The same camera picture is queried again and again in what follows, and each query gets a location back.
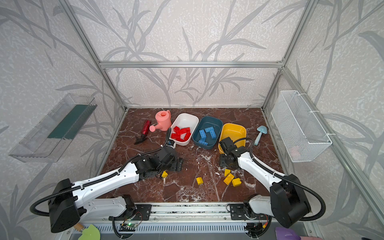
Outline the yellow lego small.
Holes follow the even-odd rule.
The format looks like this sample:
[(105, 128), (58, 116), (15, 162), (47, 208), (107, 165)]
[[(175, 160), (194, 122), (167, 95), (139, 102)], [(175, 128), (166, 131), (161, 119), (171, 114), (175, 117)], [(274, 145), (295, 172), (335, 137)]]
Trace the yellow lego small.
[(231, 170), (225, 169), (225, 177), (227, 177), (231, 173)]

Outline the yellow lego long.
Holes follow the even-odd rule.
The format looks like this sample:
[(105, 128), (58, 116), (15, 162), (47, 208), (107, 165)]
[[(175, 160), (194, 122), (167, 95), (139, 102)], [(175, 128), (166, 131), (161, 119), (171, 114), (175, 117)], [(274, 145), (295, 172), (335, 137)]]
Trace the yellow lego long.
[(229, 173), (226, 178), (224, 179), (224, 183), (228, 186), (232, 180), (235, 178), (235, 176), (231, 173)]

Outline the blue lego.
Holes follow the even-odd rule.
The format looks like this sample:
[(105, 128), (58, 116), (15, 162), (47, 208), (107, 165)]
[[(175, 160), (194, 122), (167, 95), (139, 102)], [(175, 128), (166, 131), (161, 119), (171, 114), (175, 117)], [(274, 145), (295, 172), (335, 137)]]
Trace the blue lego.
[(199, 130), (201, 140), (204, 141), (207, 138), (205, 130)]
[(207, 145), (208, 145), (208, 143), (205, 142), (205, 141), (203, 141), (203, 140), (199, 140), (199, 144), (204, 145), (204, 146), (207, 146)]
[(217, 135), (216, 135), (214, 127), (205, 128), (205, 131), (206, 131), (206, 133), (209, 133), (211, 135), (212, 139), (216, 139), (217, 138)]

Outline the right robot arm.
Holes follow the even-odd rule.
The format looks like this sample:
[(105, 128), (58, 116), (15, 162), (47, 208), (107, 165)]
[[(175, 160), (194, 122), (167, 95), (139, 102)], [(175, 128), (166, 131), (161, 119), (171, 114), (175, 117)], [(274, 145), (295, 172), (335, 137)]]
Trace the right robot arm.
[(270, 193), (245, 200), (242, 215), (250, 220), (259, 215), (273, 217), (285, 228), (298, 221), (315, 221), (322, 217), (326, 203), (318, 193), (302, 185), (297, 176), (284, 175), (263, 163), (253, 154), (253, 146), (236, 146), (237, 142), (249, 139), (233, 141), (227, 137), (219, 142), (224, 152), (220, 155), (221, 166), (248, 172)]

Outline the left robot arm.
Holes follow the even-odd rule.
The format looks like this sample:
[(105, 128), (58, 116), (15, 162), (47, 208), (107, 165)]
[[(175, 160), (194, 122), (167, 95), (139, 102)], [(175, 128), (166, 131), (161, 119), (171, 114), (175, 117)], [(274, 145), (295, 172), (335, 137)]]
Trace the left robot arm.
[(48, 217), (52, 233), (60, 233), (74, 227), (82, 217), (90, 214), (88, 203), (122, 186), (155, 177), (164, 171), (179, 172), (183, 158), (172, 146), (136, 155), (120, 168), (97, 177), (72, 183), (69, 179), (60, 181), (54, 192), (37, 200), (30, 206), (30, 212)]

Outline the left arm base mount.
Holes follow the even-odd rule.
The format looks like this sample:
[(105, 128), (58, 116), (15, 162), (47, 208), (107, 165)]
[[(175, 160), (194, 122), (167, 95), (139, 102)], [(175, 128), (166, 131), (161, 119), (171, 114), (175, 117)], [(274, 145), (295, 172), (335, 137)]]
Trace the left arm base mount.
[(127, 209), (120, 216), (115, 217), (115, 221), (148, 221), (151, 215), (152, 205), (139, 204), (136, 205), (136, 209)]

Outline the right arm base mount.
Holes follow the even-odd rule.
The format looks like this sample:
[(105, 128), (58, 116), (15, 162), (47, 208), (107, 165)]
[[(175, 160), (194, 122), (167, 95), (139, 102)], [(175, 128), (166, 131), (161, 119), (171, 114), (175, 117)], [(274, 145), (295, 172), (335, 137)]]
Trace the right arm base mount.
[(228, 204), (227, 211), (230, 213), (231, 220), (234, 221), (266, 221), (267, 217), (263, 214), (255, 214), (251, 211), (251, 208), (244, 203), (241, 204)]

